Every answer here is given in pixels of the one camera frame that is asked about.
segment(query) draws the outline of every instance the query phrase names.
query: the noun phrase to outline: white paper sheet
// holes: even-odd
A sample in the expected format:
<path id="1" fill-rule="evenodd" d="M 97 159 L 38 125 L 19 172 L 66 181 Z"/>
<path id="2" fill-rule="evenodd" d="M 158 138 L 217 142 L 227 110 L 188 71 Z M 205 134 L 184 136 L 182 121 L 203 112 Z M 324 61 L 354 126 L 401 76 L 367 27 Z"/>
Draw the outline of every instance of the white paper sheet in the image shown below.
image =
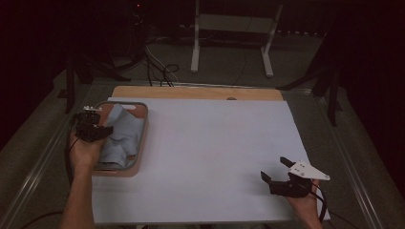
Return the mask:
<path id="1" fill-rule="evenodd" d="M 96 223 L 294 219 L 260 175 L 286 181 L 280 156 L 309 161 L 287 102 L 110 100 L 145 103 L 149 126 L 134 177 L 93 177 Z"/>

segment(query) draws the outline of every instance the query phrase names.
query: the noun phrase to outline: human hand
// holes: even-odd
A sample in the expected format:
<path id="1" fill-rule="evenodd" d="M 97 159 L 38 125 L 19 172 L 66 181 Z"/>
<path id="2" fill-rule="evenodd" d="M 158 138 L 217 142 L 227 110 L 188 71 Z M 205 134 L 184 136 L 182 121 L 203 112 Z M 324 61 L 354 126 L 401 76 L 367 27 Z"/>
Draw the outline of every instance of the human hand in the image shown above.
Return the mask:
<path id="1" fill-rule="evenodd" d="M 106 138 L 87 142 L 71 134 L 71 162 L 75 171 L 80 169 L 93 170 L 105 140 Z"/>
<path id="2" fill-rule="evenodd" d="M 319 180 L 314 179 L 312 183 L 314 184 L 312 185 L 312 192 L 316 193 Z M 322 229 L 321 221 L 318 218 L 316 197 L 314 195 L 308 194 L 304 198 L 286 197 L 286 199 L 306 229 Z"/>

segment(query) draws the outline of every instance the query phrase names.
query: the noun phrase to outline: folded cloth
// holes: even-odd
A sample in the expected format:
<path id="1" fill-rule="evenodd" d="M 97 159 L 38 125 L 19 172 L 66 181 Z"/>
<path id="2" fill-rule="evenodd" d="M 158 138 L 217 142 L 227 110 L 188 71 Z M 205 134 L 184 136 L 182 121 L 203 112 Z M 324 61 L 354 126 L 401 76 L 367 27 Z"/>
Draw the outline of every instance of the folded cloth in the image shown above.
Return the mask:
<path id="1" fill-rule="evenodd" d="M 121 167 L 128 165 L 128 156 L 134 156 L 140 145 L 144 124 L 143 118 L 136 118 L 121 105 L 114 105 L 107 117 L 106 126 L 114 126 L 101 149 L 99 163 L 116 163 Z"/>

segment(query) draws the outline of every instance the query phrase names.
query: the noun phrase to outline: black cable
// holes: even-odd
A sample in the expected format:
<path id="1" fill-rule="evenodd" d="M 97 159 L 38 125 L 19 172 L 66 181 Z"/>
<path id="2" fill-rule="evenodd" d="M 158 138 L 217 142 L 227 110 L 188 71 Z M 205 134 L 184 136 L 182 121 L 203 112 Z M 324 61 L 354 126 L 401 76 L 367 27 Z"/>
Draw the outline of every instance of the black cable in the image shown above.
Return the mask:
<path id="1" fill-rule="evenodd" d="M 344 220 L 344 221 L 345 221 L 347 224 L 349 224 L 350 226 L 352 226 L 352 227 L 354 227 L 354 228 L 356 228 L 356 229 L 359 229 L 357 226 L 355 226 L 354 224 L 352 224 L 350 221 L 348 221 L 347 219 L 344 219 L 343 217 L 337 215 L 337 214 L 334 213 L 333 211 L 329 210 L 329 212 L 330 212 L 332 215 L 334 215 L 334 216 L 336 216 L 336 217 L 338 217 L 338 218 Z"/>
<path id="2" fill-rule="evenodd" d="M 43 219 L 43 218 L 45 218 L 45 217 L 50 217 L 50 216 L 59 215 L 59 214 L 62 215 L 63 212 L 50 212 L 50 213 L 47 213 L 47 214 L 45 214 L 45 215 L 39 216 L 39 217 L 37 217 L 37 218 L 35 218 L 35 219 L 29 221 L 28 223 L 26 223 L 24 226 L 21 227 L 21 229 L 28 228 L 28 227 L 31 226 L 33 223 L 35 223 L 35 222 L 37 222 L 37 221 L 39 221 L 40 219 Z"/>
<path id="3" fill-rule="evenodd" d="M 245 49 L 243 49 L 243 51 L 244 51 L 244 61 L 245 61 L 244 67 L 242 68 L 241 74 L 238 76 L 238 78 L 236 78 L 235 82 L 233 82 L 232 87 L 235 87 L 236 83 L 242 78 L 242 76 L 244 76 L 244 71 L 245 71 L 247 62 L 246 62 Z"/>
<path id="4" fill-rule="evenodd" d="M 179 70 L 180 67 L 179 67 L 178 65 L 176 65 L 176 64 L 169 64 L 169 65 L 163 66 L 163 65 L 158 61 L 158 59 L 156 59 L 156 57 L 154 57 L 154 56 L 149 56 L 149 54 L 147 54 L 147 53 L 144 54 L 144 57 L 145 57 L 146 62 L 147 62 L 148 74 L 149 74 L 149 71 L 152 71 L 154 77 L 160 82 L 160 85 L 161 85 L 161 86 L 162 86 L 163 81 L 165 81 L 169 87 L 174 87 L 173 82 L 172 82 L 171 79 L 167 76 L 167 74 L 168 74 L 168 73 L 175 73 L 176 71 Z M 157 65 L 157 64 L 154 62 L 154 60 L 157 61 L 157 62 L 159 62 L 159 63 L 161 64 L 161 67 L 160 67 L 159 65 Z M 161 74 L 163 75 L 163 79 L 159 79 L 159 78 L 157 78 L 157 77 L 155 76 L 155 73 L 153 72 L 151 66 L 152 66 L 153 68 L 157 69 L 159 72 L 161 72 Z"/>
<path id="5" fill-rule="evenodd" d="M 72 186 L 72 182 L 74 180 L 74 176 L 73 176 L 73 172 L 72 172 L 71 156 L 70 156 L 70 152 L 73 147 L 73 145 L 71 146 L 71 133 L 72 133 L 72 128 L 75 125 L 76 118 L 77 118 L 77 114 L 75 114 L 72 117 L 71 122 L 69 123 L 69 129 L 68 129 L 68 133 L 66 136 L 66 146 L 65 146 L 65 151 L 64 151 L 65 169 L 66 169 L 66 174 L 68 175 L 68 180 L 69 180 L 70 186 Z"/>
<path id="6" fill-rule="evenodd" d="M 333 223 L 331 223 L 331 220 L 328 220 L 328 223 L 330 224 L 331 227 L 333 227 L 333 229 L 337 229 Z"/>
<path id="7" fill-rule="evenodd" d="M 71 150 L 73 149 L 74 145 L 78 142 L 78 138 L 75 140 L 75 142 L 72 144 L 71 148 L 69 149 L 69 153 L 71 152 Z"/>
<path id="8" fill-rule="evenodd" d="M 148 67 L 148 80 L 149 80 L 149 85 L 152 87 L 152 79 L 151 79 L 151 75 L 150 75 L 150 66 L 149 66 L 149 62 L 147 63 L 147 67 Z"/>
<path id="9" fill-rule="evenodd" d="M 319 220 L 323 220 L 325 217 L 325 214 L 327 213 L 327 209 L 328 209 L 328 202 L 327 202 L 327 196 L 325 195 L 324 189 L 322 189 L 321 187 L 319 187 L 318 185 L 315 185 L 314 183 L 312 183 L 313 186 L 315 186 L 317 189 L 319 189 L 319 191 L 321 191 L 322 197 L 319 197 L 317 194 L 313 193 L 312 191 L 310 191 L 311 194 L 313 194 L 314 196 L 316 196 L 319 200 L 322 201 L 322 210 L 321 210 L 321 214 L 319 215 Z"/>

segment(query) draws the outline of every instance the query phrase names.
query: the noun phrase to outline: cable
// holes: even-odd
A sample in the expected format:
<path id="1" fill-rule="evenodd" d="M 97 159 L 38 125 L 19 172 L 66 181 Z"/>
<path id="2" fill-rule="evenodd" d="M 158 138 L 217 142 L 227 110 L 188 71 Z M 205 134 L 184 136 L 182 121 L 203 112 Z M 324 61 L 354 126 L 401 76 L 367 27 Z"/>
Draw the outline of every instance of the cable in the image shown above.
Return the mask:
<path id="1" fill-rule="evenodd" d="M 71 148 L 69 149 L 69 153 L 71 152 L 71 150 L 73 149 L 74 145 L 78 142 L 78 138 L 75 140 L 75 142 L 72 144 Z"/>
<path id="2" fill-rule="evenodd" d="M 348 221 L 347 219 L 344 219 L 343 217 L 337 215 L 337 214 L 334 213 L 333 211 L 329 210 L 329 212 L 330 212 L 332 215 L 334 215 L 334 216 L 336 216 L 336 217 L 338 217 L 338 218 L 344 220 L 344 221 L 345 221 L 347 224 L 349 224 L 350 226 L 352 226 L 352 227 L 354 227 L 354 228 L 356 228 L 356 229 L 359 229 L 357 226 L 355 226 L 354 224 L 352 224 L 350 221 Z"/>
<path id="3" fill-rule="evenodd" d="M 146 58 L 147 61 L 147 67 L 148 67 L 148 79 L 150 80 L 150 71 L 152 70 L 151 66 L 156 68 L 157 70 L 159 70 L 162 74 L 163 74 L 163 79 L 158 79 L 155 74 L 154 77 L 160 82 L 160 85 L 162 86 L 162 82 L 165 81 L 167 83 L 167 85 L 169 87 L 174 87 L 171 79 L 168 77 L 168 73 L 170 73 L 171 75 L 173 75 L 173 77 L 176 79 L 177 83 L 180 85 L 180 82 L 178 80 L 178 78 L 173 74 L 175 72 L 177 72 L 179 70 L 179 66 L 175 65 L 175 64 L 169 64 L 169 65 L 163 65 L 149 50 L 149 48 L 147 46 L 145 46 L 145 50 L 147 50 L 147 52 L 145 53 L 144 57 Z"/>
<path id="4" fill-rule="evenodd" d="M 327 208 L 328 208 L 327 198 L 326 198 L 324 189 L 322 189 L 322 188 L 321 188 L 320 186 L 318 186 L 318 185 L 315 185 L 314 183 L 312 183 L 312 185 L 315 186 L 319 191 L 321 191 L 321 194 L 322 194 L 322 197 L 323 197 L 323 198 L 321 198 L 321 197 L 319 197 L 317 194 L 315 194 L 315 193 L 313 193 L 312 191 L 310 191 L 310 193 L 311 193 L 312 195 L 316 196 L 319 200 L 322 201 L 322 210 L 321 210 L 321 214 L 319 215 L 319 219 L 322 221 L 322 220 L 324 219 L 324 216 L 325 216 L 325 214 L 326 214 L 326 212 L 327 212 Z M 354 228 L 356 228 L 356 229 L 359 229 L 357 226 L 355 226 L 354 224 L 352 224 L 350 221 L 348 221 L 347 219 L 344 219 L 343 217 L 337 215 L 337 214 L 334 213 L 333 211 L 329 210 L 329 212 L 330 212 L 332 215 L 334 215 L 334 216 L 336 216 L 336 217 L 338 217 L 338 218 L 344 220 L 344 221 L 345 221 L 346 223 L 348 223 L 350 226 L 352 226 L 352 227 L 354 227 Z"/>
<path id="5" fill-rule="evenodd" d="M 242 68 L 242 71 L 241 71 L 241 74 L 239 75 L 239 77 L 235 79 L 235 82 L 233 82 L 232 88 L 235 87 L 236 83 L 242 78 L 242 76 L 244 76 L 244 71 L 245 71 L 247 62 L 246 62 L 245 49 L 243 49 L 243 51 L 244 51 L 244 61 L 245 61 L 244 67 Z"/>
<path id="6" fill-rule="evenodd" d="M 35 223 L 35 222 L 37 222 L 37 221 L 39 221 L 40 219 L 43 219 L 43 218 L 45 218 L 45 217 L 50 217 L 50 216 L 59 215 L 59 214 L 62 215 L 63 212 L 50 212 L 50 213 L 47 213 L 47 214 L 45 214 L 45 215 L 39 216 L 39 217 L 37 217 L 37 218 L 35 218 L 35 219 L 29 221 L 28 223 L 26 223 L 24 226 L 21 227 L 21 229 L 26 229 L 26 228 L 28 228 L 29 226 L 31 226 L 33 223 Z"/>
<path id="7" fill-rule="evenodd" d="M 166 69 L 166 66 L 164 66 L 152 53 L 151 53 L 151 51 L 149 50 L 149 47 L 148 46 L 145 46 L 145 48 L 146 48 L 146 50 L 149 52 L 149 54 L 152 56 L 152 58 L 154 58 L 156 61 L 158 61 L 158 63 L 159 64 L 161 64 L 161 66 L 162 67 L 164 67 L 164 69 Z M 171 72 L 171 71 L 169 71 L 172 75 L 173 75 L 173 77 L 176 79 L 176 81 L 179 83 L 179 80 L 178 80 L 178 78 L 173 74 L 173 72 Z"/>
<path id="8" fill-rule="evenodd" d="M 65 156 L 65 170 L 66 170 L 66 174 L 68 175 L 68 180 L 69 180 L 69 185 L 72 186 L 72 182 L 74 180 L 74 176 L 73 176 L 73 172 L 72 172 L 72 164 L 71 164 L 71 156 L 70 156 L 70 152 L 72 150 L 72 147 L 75 145 L 75 143 L 77 142 L 77 140 L 75 141 L 75 143 L 70 146 L 71 144 L 71 132 L 72 132 L 72 128 L 75 125 L 75 120 L 77 118 L 77 114 L 72 116 L 71 122 L 69 123 L 69 129 L 68 129 L 68 133 L 66 136 L 66 146 L 65 146 L 65 151 L 64 151 L 64 156 Z"/>

